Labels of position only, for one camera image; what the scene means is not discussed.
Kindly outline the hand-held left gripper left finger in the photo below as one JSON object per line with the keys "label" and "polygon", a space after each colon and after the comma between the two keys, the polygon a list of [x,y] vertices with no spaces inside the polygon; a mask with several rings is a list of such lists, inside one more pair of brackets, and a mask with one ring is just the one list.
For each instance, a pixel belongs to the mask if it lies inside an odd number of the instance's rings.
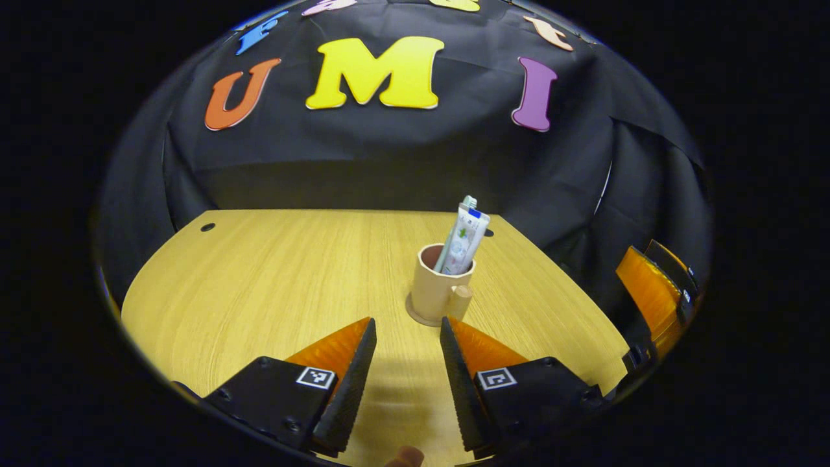
{"label": "hand-held left gripper left finger", "polygon": [[285,359],[257,357],[202,404],[293,449],[337,457],[349,444],[377,343],[365,317]]}

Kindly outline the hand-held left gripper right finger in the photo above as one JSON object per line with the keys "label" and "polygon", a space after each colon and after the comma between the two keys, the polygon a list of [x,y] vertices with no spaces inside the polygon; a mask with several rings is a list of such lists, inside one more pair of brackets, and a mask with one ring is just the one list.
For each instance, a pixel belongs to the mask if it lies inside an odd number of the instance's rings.
{"label": "hand-held left gripper right finger", "polygon": [[453,317],[442,319],[440,345],[463,446],[475,455],[560,437],[604,408],[600,387],[557,358],[528,360]]}

